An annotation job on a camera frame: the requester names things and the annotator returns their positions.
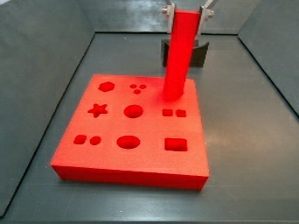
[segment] red vertical rod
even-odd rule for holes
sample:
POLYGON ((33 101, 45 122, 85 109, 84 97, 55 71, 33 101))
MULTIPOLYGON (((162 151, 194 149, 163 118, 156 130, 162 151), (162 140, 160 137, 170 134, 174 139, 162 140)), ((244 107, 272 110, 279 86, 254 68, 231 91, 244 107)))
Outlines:
POLYGON ((200 16, 198 11, 175 10, 163 85, 166 99, 178 99, 183 95, 200 16))

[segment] small square hole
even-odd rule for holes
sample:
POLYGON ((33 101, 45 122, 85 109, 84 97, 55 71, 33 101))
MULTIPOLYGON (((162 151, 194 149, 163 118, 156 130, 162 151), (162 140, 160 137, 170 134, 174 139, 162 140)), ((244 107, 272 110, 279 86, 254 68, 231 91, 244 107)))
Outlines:
POLYGON ((176 109, 175 114, 178 117, 186 117, 186 110, 184 109, 176 109))
POLYGON ((163 116, 174 116, 174 111, 168 108, 163 109, 163 116))
POLYGON ((187 140, 183 138, 170 138, 164 139, 164 149, 167 151, 187 151, 187 140))

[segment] red board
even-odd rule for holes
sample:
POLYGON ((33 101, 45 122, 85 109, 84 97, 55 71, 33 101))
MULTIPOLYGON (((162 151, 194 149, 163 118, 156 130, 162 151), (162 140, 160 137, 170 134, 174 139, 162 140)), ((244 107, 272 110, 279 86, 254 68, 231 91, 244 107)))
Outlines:
POLYGON ((164 78, 95 75, 51 166, 61 179, 184 189, 210 176, 194 80, 164 99, 164 78))

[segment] square hole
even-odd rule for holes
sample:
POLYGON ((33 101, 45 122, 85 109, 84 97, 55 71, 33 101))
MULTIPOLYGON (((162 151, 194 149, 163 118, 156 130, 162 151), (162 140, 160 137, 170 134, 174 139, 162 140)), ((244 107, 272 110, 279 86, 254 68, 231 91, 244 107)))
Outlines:
POLYGON ((168 108, 163 109, 163 116, 174 116, 174 111, 168 108))
POLYGON ((175 114, 178 117, 186 117, 186 110, 184 109, 176 109, 175 114))

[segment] gray metal wall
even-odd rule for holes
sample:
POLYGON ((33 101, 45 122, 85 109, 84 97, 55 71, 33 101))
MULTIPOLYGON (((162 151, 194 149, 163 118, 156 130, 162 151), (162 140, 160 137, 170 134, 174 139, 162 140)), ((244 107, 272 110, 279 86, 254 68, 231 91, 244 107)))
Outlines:
MULTIPOLYGON (((206 0, 174 0, 178 7, 196 10, 206 0)), ((238 34, 260 0, 219 0, 206 33, 238 34)), ((166 32, 164 0, 79 0, 96 32, 166 32)))
POLYGON ((239 38, 299 115, 299 1, 263 0, 239 38))
POLYGON ((76 0, 0 6, 0 216, 92 36, 76 0))

